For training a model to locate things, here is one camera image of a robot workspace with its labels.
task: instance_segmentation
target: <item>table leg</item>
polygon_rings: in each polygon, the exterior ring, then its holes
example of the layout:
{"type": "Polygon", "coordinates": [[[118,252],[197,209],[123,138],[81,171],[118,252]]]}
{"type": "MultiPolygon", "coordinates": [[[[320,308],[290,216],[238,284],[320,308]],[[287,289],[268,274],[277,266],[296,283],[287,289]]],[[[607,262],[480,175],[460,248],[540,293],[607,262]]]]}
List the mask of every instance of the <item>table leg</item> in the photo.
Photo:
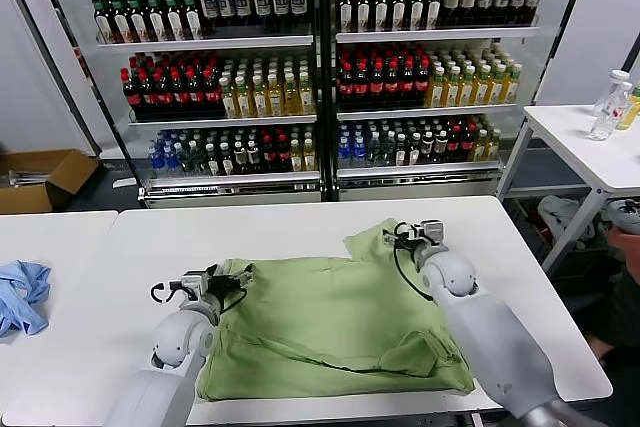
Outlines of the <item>table leg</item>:
{"type": "Polygon", "coordinates": [[[513,177],[516,175],[520,162],[527,151],[527,146],[529,145],[532,135],[533,130],[529,127],[527,119],[525,119],[524,124],[522,124],[522,128],[520,129],[520,133],[518,134],[518,138],[516,139],[516,143],[513,146],[513,151],[507,161],[507,167],[505,168],[502,177],[500,177],[500,182],[498,182],[498,187],[496,188],[496,197],[500,202],[504,200],[507,192],[509,192],[511,182],[513,182],[513,177]]]}
{"type": "Polygon", "coordinates": [[[573,216],[573,219],[571,219],[565,231],[556,241],[549,255],[542,262],[542,269],[549,277],[558,269],[560,261],[573,248],[575,241],[582,235],[589,222],[593,220],[593,217],[598,213],[608,197],[609,194],[602,189],[592,189],[587,198],[584,199],[576,215],[573,216]]]}

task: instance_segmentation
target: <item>yellow bottle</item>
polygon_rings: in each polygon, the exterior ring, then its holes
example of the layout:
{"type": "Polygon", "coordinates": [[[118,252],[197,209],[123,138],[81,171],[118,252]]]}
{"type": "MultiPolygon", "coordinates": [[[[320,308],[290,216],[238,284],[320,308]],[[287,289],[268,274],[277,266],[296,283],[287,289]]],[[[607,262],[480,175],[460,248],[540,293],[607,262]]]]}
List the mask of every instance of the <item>yellow bottle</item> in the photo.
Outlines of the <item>yellow bottle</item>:
{"type": "Polygon", "coordinates": [[[502,93],[502,79],[504,77],[505,69],[506,67],[504,64],[496,65],[493,77],[489,77],[487,93],[484,96],[484,105],[495,105],[500,101],[500,94],[502,93]]]}
{"type": "Polygon", "coordinates": [[[631,127],[631,124],[640,111],[640,84],[636,85],[633,89],[630,100],[631,107],[629,107],[629,112],[627,112],[627,115],[624,116],[622,121],[620,121],[620,123],[616,127],[616,129],[618,130],[627,130],[629,127],[631,127]]]}
{"type": "Polygon", "coordinates": [[[460,83],[458,86],[458,97],[456,98],[456,105],[471,105],[471,91],[473,90],[473,77],[475,73],[476,68],[473,65],[467,65],[465,67],[464,76],[460,79],[460,83]]]}
{"type": "Polygon", "coordinates": [[[440,99],[442,98],[442,89],[444,88],[444,67],[436,67],[433,79],[427,87],[427,97],[425,99],[425,107],[440,107],[440,99]]]}
{"type": "Polygon", "coordinates": [[[440,99],[440,107],[453,107],[456,105],[458,97],[458,87],[460,82],[460,67],[454,65],[451,67],[449,77],[444,80],[444,89],[442,98],[440,99]]]}
{"type": "Polygon", "coordinates": [[[300,72],[300,100],[302,102],[302,113],[311,115],[316,113],[316,105],[313,101],[311,85],[309,85],[309,72],[300,72]]]}
{"type": "Polygon", "coordinates": [[[501,104],[515,104],[518,87],[520,87],[520,74],[522,72],[522,64],[514,64],[511,67],[511,76],[502,84],[502,94],[500,95],[501,104]]]}
{"type": "Polygon", "coordinates": [[[269,107],[271,109],[271,115],[274,117],[282,117],[282,89],[278,84],[278,76],[276,74],[269,74],[267,77],[269,81],[269,107]]]}
{"type": "Polygon", "coordinates": [[[284,75],[284,81],[284,115],[301,115],[302,104],[300,102],[300,93],[296,87],[293,72],[287,72],[284,75]]]}
{"type": "Polygon", "coordinates": [[[227,119],[237,119],[238,115],[238,100],[231,92],[231,86],[229,85],[229,79],[227,77],[220,77],[220,87],[222,88],[222,105],[227,114],[227,119]]]}

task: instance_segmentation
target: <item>water bottle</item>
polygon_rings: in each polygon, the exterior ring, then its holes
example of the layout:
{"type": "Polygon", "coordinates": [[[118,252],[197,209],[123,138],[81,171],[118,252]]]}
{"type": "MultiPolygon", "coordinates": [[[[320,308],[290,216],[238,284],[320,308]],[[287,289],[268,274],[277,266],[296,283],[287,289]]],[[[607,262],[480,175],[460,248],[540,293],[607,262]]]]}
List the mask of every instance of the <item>water bottle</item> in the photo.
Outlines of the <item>water bottle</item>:
{"type": "Polygon", "coordinates": [[[607,140],[629,109],[631,82],[622,82],[604,103],[602,111],[587,134],[591,140],[607,140]]]}
{"type": "Polygon", "coordinates": [[[602,111],[605,102],[613,94],[622,82],[629,80],[629,73],[624,70],[612,70],[609,74],[609,91],[603,93],[593,106],[593,115],[598,116],[602,111]]]}

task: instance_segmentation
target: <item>fridge shelf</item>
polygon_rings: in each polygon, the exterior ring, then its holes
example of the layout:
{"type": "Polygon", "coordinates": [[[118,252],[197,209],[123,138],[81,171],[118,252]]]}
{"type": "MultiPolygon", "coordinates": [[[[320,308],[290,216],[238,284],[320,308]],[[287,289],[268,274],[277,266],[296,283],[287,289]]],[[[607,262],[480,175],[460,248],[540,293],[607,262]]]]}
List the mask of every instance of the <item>fridge shelf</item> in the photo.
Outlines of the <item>fridge shelf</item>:
{"type": "Polygon", "coordinates": [[[400,30],[395,32],[353,32],[336,34],[338,44],[362,42],[406,42],[416,40],[461,40],[521,38],[538,35],[540,27],[491,27],[478,29],[400,30]]]}
{"type": "Polygon", "coordinates": [[[465,107],[437,107],[433,109],[415,107],[412,109],[338,112],[338,121],[344,122],[348,120],[399,119],[404,117],[437,117],[441,115],[467,115],[510,112],[514,109],[514,107],[517,107],[517,105],[518,104],[470,105],[465,107]]]}
{"type": "Polygon", "coordinates": [[[222,127],[242,127],[254,125],[286,125],[286,124],[313,124],[317,120],[314,115],[290,115],[287,117],[255,117],[248,119],[212,119],[212,120],[176,120],[166,122],[130,122],[129,127],[137,129],[202,129],[222,127]]]}

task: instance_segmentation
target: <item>shelf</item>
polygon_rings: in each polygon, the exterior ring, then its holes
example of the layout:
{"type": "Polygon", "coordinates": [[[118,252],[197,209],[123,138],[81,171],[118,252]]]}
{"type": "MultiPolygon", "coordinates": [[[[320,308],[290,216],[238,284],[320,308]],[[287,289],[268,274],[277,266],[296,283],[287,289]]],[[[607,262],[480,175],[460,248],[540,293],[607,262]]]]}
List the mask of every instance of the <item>shelf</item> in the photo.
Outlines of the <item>shelf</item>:
{"type": "Polygon", "coordinates": [[[467,115],[496,112],[510,112],[517,104],[499,105],[471,105],[466,107],[436,107],[426,109],[416,107],[413,109],[394,110],[361,110],[354,112],[338,112],[338,121],[347,120],[373,120],[373,119],[398,119],[404,117],[436,117],[440,115],[467,115]]]}
{"type": "Polygon", "coordinates": [[[175,50],[257,49],[266,47],[297,47],[313,44],[313,35],[282,35],[267,37],[236,37],[168,42],[136,42],[131,44],[98,44],[105,52],[135,54],[175,50]]]}
{"type": "Polygon", "coordinates": [[[202,129],[207,127],[243,127],[254,125],[286,125],[313,124],[316,115],[290,115],[287,117],[256,117],[250,119],[214,119],[214,120],[175,120],[167,122],[130,122],[129,127],[153,128],[157,130],[170,129],[202,129]]]}
{"type": "Polygon", "coordinates": [[[361,42],[405,42],[411,40],[493,39],[533,37],[540,27],[490,27],[486,29],[438,29],[397,32],[354,32],[336,34],[338,44],[361,42]]]}
{"type": "Polygon", "coordinates": [[[389,177],[419,177],[434,174],[460,174],[501,170],[502,162],[454,162],[450,164],[407,165],[401,167],[364,167],[338,169],[338,180],[381,179],[389,177]]]}

